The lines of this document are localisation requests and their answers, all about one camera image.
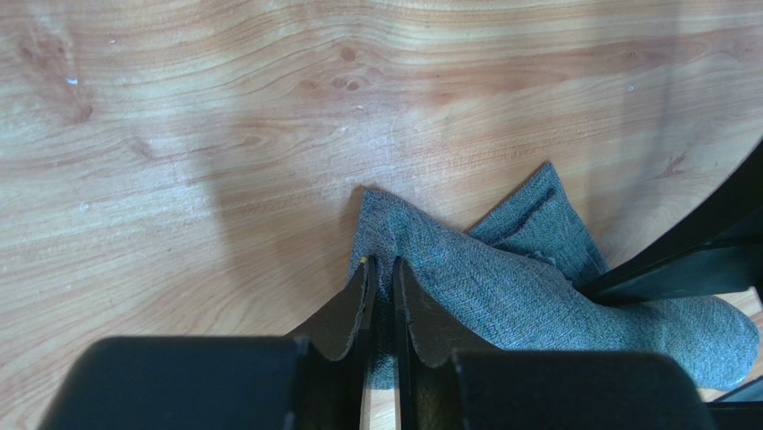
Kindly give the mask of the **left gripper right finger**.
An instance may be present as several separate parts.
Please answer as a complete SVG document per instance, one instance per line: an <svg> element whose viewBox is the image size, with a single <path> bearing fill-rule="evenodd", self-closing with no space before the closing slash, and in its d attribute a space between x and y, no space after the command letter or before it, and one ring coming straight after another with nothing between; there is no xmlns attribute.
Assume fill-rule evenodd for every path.
<svg viewBox="0 0 763 430"><path fill-rule="evenodd" d="M402 429L714 429L670 358L645 353L502 351L393 269Z"/></svg>

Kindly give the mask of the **grey cloth napkin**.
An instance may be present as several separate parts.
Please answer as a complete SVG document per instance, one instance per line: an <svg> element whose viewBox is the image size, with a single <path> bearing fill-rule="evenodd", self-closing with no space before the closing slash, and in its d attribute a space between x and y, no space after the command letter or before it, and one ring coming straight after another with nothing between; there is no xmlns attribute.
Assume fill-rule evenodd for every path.
<svg viewBox="0 0 763 430"><path fill-rule="evenodd" d="M759 330L716 297L607 307L581 294L607 263L544 164L467 233L398 196L364 191L350 260L377 261L380 322L372 386L395 382L393 264L475 334L504 350L647 352L674 359L700 388L729 391L759 355Z"/></svg>

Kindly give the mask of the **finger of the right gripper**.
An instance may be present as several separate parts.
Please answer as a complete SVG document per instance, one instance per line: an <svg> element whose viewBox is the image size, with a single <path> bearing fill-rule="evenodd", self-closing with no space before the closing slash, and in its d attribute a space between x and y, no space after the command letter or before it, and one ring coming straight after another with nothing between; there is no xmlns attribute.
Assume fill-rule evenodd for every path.
<svg viewBox="0 0 763 430"><path fill-rule="evenodd" d="M628 305L762 289L762 148L694 211L626 263L580 292Z"/></svg>
<svg viewBox="0 0 763 430"><path fill-rule="evenodd" d="M718 429L763 430L762 377L706 404Z"/></svg>

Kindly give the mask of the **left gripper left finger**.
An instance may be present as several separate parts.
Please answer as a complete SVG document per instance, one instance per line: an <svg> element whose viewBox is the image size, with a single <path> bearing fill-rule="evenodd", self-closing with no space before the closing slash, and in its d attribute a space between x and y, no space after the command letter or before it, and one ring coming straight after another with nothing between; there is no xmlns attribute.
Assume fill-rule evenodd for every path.
<svg viewBox="0 0 763 430"><path fill-rule="evenodd" d="M362 429L376 262L283 336L110 337L75 361L44 429Z"/></svg>

